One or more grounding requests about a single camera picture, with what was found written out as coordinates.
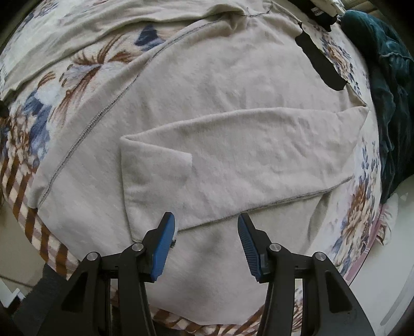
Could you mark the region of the dark teal velvet quilt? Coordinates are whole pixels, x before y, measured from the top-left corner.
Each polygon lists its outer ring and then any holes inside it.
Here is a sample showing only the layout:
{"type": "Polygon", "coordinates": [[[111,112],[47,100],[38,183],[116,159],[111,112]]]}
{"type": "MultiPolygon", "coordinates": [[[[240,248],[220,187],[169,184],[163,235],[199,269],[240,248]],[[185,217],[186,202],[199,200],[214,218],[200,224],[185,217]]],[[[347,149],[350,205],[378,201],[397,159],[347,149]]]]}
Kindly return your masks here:
{"type": "Polygon", "coordinates": [[[368,67],[386,203],[413,176],[413,57],[392,27],[367,13],[348,10],[340,25],[368,67]]]}

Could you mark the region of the white bed headboard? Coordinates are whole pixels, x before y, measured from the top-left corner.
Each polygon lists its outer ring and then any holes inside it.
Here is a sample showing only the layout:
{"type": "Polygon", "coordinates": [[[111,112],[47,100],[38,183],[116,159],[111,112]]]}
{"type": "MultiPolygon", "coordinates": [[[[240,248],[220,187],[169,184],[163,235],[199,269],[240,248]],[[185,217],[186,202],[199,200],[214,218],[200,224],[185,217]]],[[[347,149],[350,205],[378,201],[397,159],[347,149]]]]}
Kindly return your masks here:
{"type": "Polygon", "coordinates": [[[376,335],[396,335],[413,311],[413,177],[396,189],[390,243],[375,242],[351,289],[376,335]]]}

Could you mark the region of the white pillow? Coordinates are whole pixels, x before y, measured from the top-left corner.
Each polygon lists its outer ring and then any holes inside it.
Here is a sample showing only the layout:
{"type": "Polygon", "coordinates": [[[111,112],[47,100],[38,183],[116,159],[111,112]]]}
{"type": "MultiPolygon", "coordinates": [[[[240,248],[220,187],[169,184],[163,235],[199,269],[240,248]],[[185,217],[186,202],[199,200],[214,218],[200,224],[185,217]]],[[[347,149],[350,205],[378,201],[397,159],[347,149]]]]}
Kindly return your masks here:
{"type": "Polygon", "coordinates": [[[391,241],[392,230],[396,225],[398,216],[398,195],[394,193],[382,206],[379,222],[380,229],[377,233],[377,240],[383,246],[391,241]]]}

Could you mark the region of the dark fuzzy trousers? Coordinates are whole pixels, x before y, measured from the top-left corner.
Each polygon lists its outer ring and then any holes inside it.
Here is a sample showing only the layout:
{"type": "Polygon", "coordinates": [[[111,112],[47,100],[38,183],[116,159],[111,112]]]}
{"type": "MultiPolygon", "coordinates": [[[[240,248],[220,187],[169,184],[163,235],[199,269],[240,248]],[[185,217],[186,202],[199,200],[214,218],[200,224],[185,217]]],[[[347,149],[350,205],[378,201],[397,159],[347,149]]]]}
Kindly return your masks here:
{"type": "Polygon", "coordinates": [[[12,321],[23,335],[37,335],[41,324],[66,283],[66,279],[50,266],[47,264],[43,266],[40,280],[12,315],[12,321]]]}

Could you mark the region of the black folded garment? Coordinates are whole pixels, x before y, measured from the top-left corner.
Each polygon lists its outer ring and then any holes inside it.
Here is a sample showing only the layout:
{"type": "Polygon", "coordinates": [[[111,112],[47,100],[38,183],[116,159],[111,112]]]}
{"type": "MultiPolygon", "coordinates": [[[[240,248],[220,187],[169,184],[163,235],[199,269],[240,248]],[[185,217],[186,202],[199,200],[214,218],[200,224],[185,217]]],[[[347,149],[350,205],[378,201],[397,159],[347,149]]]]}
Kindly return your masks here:
{"type": "Polygon", "coordinates": [[[338,10],[335,1],[289,0],[289,2],[327,32],[330,32],[331,26],[337,22],[338,10]]]}

